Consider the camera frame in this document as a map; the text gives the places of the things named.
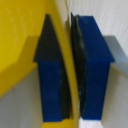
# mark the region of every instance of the white surface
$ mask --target white surface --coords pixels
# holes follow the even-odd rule
[[[115,58],[110,66],[102,123],[104,128],[128,127],[128,58],[115,37],[105,40]]]
[[[79,128],[103,128],[101,121],[83,120],[79,121]]]
[[[41,128],[38,71],[35,69],[0,100],[0,128]]]
[[[103,35],[114,35],[128,55],[128,0],[67,0],[70,12],[93,15]]]
[[[102,116],[104,128],[128,127],[128,76],[111,66]]]

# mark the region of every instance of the yellow surface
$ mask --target yellow surface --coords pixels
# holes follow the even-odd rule
[[[28,37],[17,63],[10,65],[0,74],[0,97],[7,93],[37,66],[36,63],[33,63],[37,42],[38,37]]]
[[[17,62],[28,36],[39,36],[44,0],[0,0],[0,74]]]
[[[44,123],[42,128],[74,128],[74,121],[70,119],[61,123]]]
[[[78,128],[78,88],[65,8],[65,0],[0,0],[0,97],[37,66],[33,57],[45,13],[50,13],[70,85],[74,117],[71,122]],[[73,127],[70,121],[56,126],[68,124]]]

